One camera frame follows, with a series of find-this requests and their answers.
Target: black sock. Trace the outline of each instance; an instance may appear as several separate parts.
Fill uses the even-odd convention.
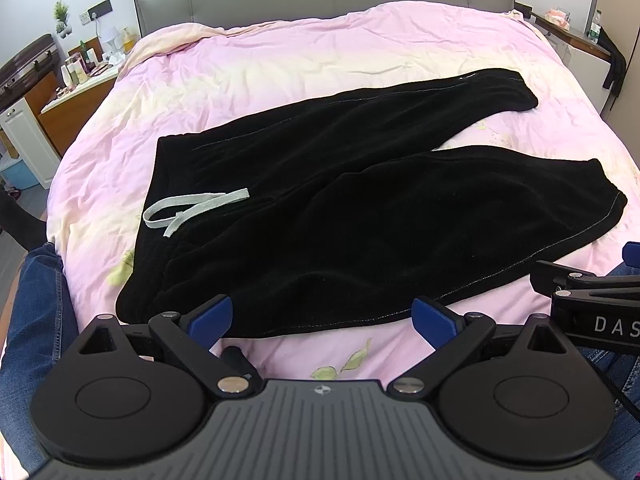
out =
[[[28,251],[47,241],[47,223],[27,213],[3,189],[0,189],[0,227]]]

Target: blue gripper pad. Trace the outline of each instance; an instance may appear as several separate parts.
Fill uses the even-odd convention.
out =
[[[414,299],[411,319],[416,332],[436,350],[455,338],[465,327],[462,316],[426,298]]]
[[[622,259],[629,267],[640,267],[640,242],[627,242],[622,248]]]
[[[215,297],[202,306],[183,330],[191,339],[209,350],[231,327],[233,303],[228,296]]]

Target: pant leg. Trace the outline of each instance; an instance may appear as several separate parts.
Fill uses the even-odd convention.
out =
[[[609,276],[632,274],[640,274],[640,269],[620,264]],[[580,351],[640,407],[640,358],[590,348]],[[597,462],[619,480],[633,480],[640,471],[640,423],[618,402],[613,426],[598,453]]]
[[[47,460],[31,424],[31,398],[78,336],[62,270],[52,244],[27,254],[0,368],[0,431],[29,474]]]

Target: bed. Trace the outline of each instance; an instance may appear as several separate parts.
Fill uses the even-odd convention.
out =
[[[598,158],[628,197],[619,224],[561,260],[609,272],[640,239],[640,172],[546,39],[514,0],[134,0],[143,38],[113,91],[66,152],[49,193],[47,231],[62,256],[80,328],[114,313],[130,275],[156,141],[336,92],[517,70],[540,104],[479,121],[441,149],[503,146]],[[522,323],[549,309],[527,278],[459,302]],[[386,384],[433,349],[410,320],[235,344],[263,377],[377,378]],[[6,443],[0,476],[24,476]]]

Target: bedside table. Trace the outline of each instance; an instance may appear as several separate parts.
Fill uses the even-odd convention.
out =
[[[580,30],[564,30],[534,12],[531,15],[535,17],[536,26],[542,29],[562,63],[578,80],[593,107],[598,113],[602,113],[609,97],[609,90],[602,87],[611,64],[609,52],[589,41],[587,35]]]
[[[73,92],[47,104],[38,120],[53,147],[63,156],[69,146],[109,94],[118,76],[119,66],[89,78]]]

